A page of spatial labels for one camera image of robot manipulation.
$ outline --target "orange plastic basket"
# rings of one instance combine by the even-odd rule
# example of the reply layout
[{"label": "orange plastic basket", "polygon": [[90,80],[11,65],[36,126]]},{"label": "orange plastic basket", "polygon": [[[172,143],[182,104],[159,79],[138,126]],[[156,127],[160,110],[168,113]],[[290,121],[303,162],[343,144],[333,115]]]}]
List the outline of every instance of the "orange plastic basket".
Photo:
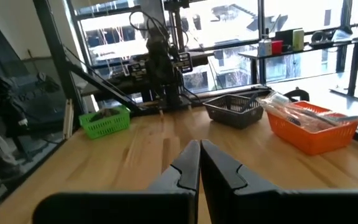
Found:
[{"label": "orange plastic basket", "polygon": [[[308,108],[317,113],[330,111],[305,101],[299,101],[294,104]],[[358,122],[353,122],[344,126],[311,133],[285,119],[275,116],[274,114],[267,113],[267,116],[272,131],[278,137],[286,140],[309,155],[317,155],[349,145],[358,127]]]}]

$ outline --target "wooden tabletop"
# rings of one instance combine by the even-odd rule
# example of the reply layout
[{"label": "wooden tabletop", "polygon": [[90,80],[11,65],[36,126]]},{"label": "wooden tabletop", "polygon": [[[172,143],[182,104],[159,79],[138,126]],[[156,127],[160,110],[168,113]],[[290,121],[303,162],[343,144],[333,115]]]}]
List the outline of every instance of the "wooden tabletop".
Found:
[{"label": "wooden tabletop", "polygon": [[[284,189],[358,189],[358,142],[310,157],[276,137],[266,115],[240,131],[193,108],[134,118],[130,129],[94,141],[78,131],[0,205],[0,224],[31,223],[36,205],[55,192],[146,189],[192,139],[211,140]],[[200,189],[199,223],[210,223]]]}]

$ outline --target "green basket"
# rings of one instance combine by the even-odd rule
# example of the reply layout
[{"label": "green basket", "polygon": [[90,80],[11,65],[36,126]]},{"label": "green basket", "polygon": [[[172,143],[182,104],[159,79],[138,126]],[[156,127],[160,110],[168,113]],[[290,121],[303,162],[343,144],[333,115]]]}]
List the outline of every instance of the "green basket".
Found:
[{"label": "green basket", "polygon": [[96,139],[129,128],[131,121],[129,110],[125,106],[118,106],[114,109],[120,113],[94,122],[90,122],[90,119],[92,119],[96,113],[80,116],[80,124],[89,138]]}]

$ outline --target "floor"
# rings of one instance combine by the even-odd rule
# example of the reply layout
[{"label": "floor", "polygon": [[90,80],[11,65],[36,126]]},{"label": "floor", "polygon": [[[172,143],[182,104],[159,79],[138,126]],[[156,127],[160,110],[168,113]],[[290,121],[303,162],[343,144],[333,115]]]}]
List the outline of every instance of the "floor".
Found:
[{"label": "floor", "polygon": [[[283,189],[358,189],[358,142],[307,156],[276,137],[266,115],[238,130],[200,107],[134,118],[129,129],[95,140],[78,131],[0,205],[0,223],[30,223],[37,204],[56,192],[146,189],[192,139],[209,139]],[[211,223],[202,185],[198,217]]]},{"label": "floor", "polygon": [[274,90],[282,93],[294,90],[296,87],[306,90],[310,94],[310,101],[319,106],[338,111],[346,115],[358,115],[358,101],[345,98],[330,92],[335,86],[347,86],[349,74],[330,74],[319,77],[305,78],[290,82],[268,84]]}]

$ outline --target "gray wire basket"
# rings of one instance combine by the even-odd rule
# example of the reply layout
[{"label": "gray wire basket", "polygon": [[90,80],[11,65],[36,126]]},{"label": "gray wire basket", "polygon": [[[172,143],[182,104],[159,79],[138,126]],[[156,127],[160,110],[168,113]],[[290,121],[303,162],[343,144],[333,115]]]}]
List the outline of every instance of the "gray wire basket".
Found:
[{"label": "gray wire basket", "polygon": [[262,118],[264,109],[257,101],[241,112],[249,98],[236,95],[224,95],[204,103],[209,118],[233,128],[243,129]]}]

